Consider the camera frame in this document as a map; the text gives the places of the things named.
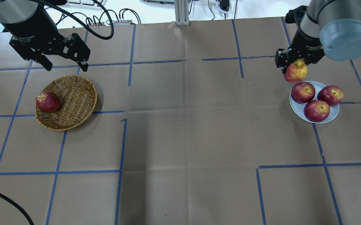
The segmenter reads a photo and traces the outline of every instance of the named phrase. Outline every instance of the electrical cable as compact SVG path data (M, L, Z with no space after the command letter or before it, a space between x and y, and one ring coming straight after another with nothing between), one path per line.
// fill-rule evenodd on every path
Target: electrical cable
M111 9L109 9L109 10L107 10L108 12L109 11L112 11L114 14L115 14L115 17L116 17L116 21L119 21L119 18L118 18L118 15L115 13L115 11L113 11L113 10L111 10ZM99 20L101 21L101 18L103 17L103 15L104 15L104 12L101 14L101 16L100 16L100 18L99 18Z
M192 12L193 2L194 2L194 1L192 0L192 4L190 4L189 15L190 15L190 13Z
M0 193L0 198L4 199L5 201L9 202L9 204L11 204L15 208L17 208L25 216L25 218L29 222L29 225L34 225L34 223L33 223L32 219L30 218L29 214L20 205L18 205L16 202L14 202L12 199L8 198L7 196L3 195L2 193Z
M209 1L208 1L208 9L209 9L209 11L211 11L212 12L212 14L213 14L213 18L211 19L211 20L214 20L215 19L215 13L212 11L212 9L209 7Z
M96 17L96 16L95 16L95 15L93 15L93 21L94 21L94 24L95 24L95 25L97 25L96 20L94 19L95 17ZM100 22L99 18L98 18L98 17L96 17L96 19L97 19L97 21L98 21L98 25L99 25L99 26L102 26L102 24L101 24L101 22Z
M122 20L123 20L123 19L124 19L123 14L124 14L126 11L128 11L128 10L131 11L131 12L136 16L137 22L138 22L139 24L141 24L141 23L142 23L142 20L140 19L139 14L136 13L136 11L134 11L134 10L132 10L132 9L129 9L129 8L123 8L123 9L119 10L119 19L122 18Z
M94 36L100 38L100 39L103 39L103 40L109 40L113 37L113 23L111 24L111 33L109 36L107 37L104 37L104 36L101 36L99 34L97 34L94 30L92 30L89 26L87 26L85 23L83 23L80 19L78 19L77 17L75 17L74 15L72 15L70 12L54 5L54 4L51 4L49 2L46 2L44 0L29 0L29 1L32 1L32 2L36 2L36 3L39 3L39 4L43 4L45 6L49 6L49 7L52 7L53 9L57 10L57 11L60 11L64 14L66 14L67 16L71 17L72 19L74 19L76 22L78 22L80 25L82 25L82 27L84 27L86 30L88 30L91 34L93 34ZM93 0L98 6L100 6L100 8L102 8L102 10L106 13L107 17L108 17L108 20L109 21L112 21L111 17L109 16L109 13L107 12L107 10L105 9L105 7L97 0Z
M86 16L84 13L74 12L74 13L71 13L71 14L73 15L73 14L76 14L76 13L77 13L77 14L82 14L83 16L86 17L86 24L91 24L91 23L92 23L91 18L88 17L88 16ZM63 19L65 19L66 17L69 17L69 16L64 16L63 18L61 18L61 19L56 23L56 25L58 25L58 24L59 24Z
M236 12L237 12L237 2L238 2L239 0L236 0L236 7L234 8L234 17L233 17L233 19L236 19Z
M138 24L141 24L142 23L142 21L141 21L141 19L140 19L140 17L139 17L139 14L137 14L134 10L131 10L131 9L126 9L126 10L124 10L123 12L122 12L122 18L124 18L123 17L123 14L126 12L126 11L131 11L134 15L135 15L135 17L136 17L136 19L137 19L137 23Z

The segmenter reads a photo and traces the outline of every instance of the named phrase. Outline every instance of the red apple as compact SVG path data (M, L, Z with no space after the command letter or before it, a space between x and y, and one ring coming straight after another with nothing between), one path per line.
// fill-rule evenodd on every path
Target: red apple
M298 59L290 64L286 73L283 74L284 79L290 83L298 83L303 81L307 76L307 65L303 59Z
M61 106L58 96L51 92L42 92L36 97L36 104L45 113L56 112Z
M326 86L318 93L318 99L325 101L329 106L335 106L343 101L344 93L338 86Z
M315 97L315 88L308 82L300 82L292 88L292 99L297 103L307 103Z
M307 103L304 107L304 115L310 121L319 123L329 116L330 106L322 100L314 100Z

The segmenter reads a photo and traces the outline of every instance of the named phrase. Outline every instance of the apple in gripper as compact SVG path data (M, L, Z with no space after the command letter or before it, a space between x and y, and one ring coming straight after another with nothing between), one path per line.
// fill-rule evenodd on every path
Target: apple in gripper
M298 83L303 81L307 76L307 65L303 59L298 59L290 64L286 73L283 74L284 79L290 83Z
M315 87L308 82L300 82L294 85L291 95L295 102L307 103L315 97Z
M322 100L310 101L304 107L304 115L307 119L316 123L326 120L329 114L330 106Z
M329 106L335 106L343 101L344 93L338 86L326 86L318 93L318 99L325 101Z
M61 106L61 101L54 93L42 92L36 97L36 105L45 113L54 113Z

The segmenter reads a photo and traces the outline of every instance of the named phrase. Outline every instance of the white plate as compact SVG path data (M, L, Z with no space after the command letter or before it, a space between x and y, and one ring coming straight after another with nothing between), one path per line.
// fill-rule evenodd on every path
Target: white plate
M316 81L304 81L304 82L308 82L310 84L313 85L313 87L315 88L315 97L313 98L313 100L317 100L317 95L319 93L319 91L322 90L322 88L326 87L325 84L316 82ZM336 118L337 114L339 113L339 104L330 107L330 114L329 117L326 118L326 120L322 121L322 122L313 122L310 121L309 119L307 119L307 117L304 115L304 107L306 105L306 103L297 103L293 100L292 98L292 92L290 91L290 105L293 109L293 111L303 120L308 121L310 123L327 123L332 121L334 118Z

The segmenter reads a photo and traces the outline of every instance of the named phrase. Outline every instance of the woven basket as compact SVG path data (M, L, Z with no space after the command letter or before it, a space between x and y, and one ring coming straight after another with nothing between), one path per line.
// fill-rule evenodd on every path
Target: woven basket
M37 105L35 107L36 119L52 131L67 131L83 124L96 108L96 87L82 76L60 77L42 92L54 93L61 101L61 108L56 112L42 112Z

